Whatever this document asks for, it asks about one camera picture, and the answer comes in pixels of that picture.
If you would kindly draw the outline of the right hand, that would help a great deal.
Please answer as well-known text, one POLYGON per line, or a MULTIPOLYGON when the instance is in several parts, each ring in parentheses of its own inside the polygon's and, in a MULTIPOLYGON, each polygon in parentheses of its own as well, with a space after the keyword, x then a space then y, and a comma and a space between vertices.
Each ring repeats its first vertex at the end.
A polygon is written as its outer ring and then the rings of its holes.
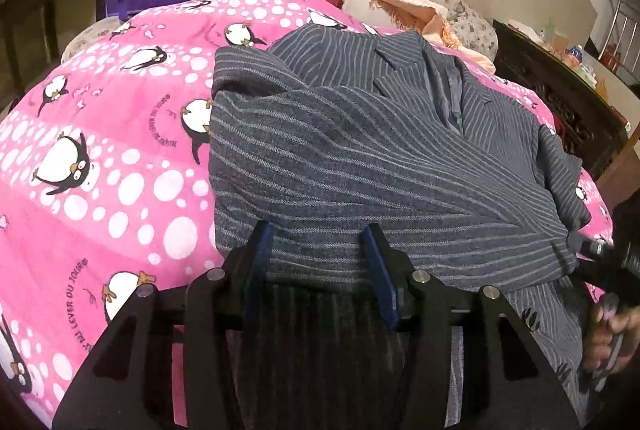
POLYGON ((588 330, 584 338, 582 366, 588 372, 600 369, 612 354, 613 338, 616 335, 623 335, 623 344, 612 369, 612 373, 617 374, 624 370, 638 353, 639 308, 615 314, 607 322, 603 320, 603 317, 602 306, 596 304, 591 311, 588 330))

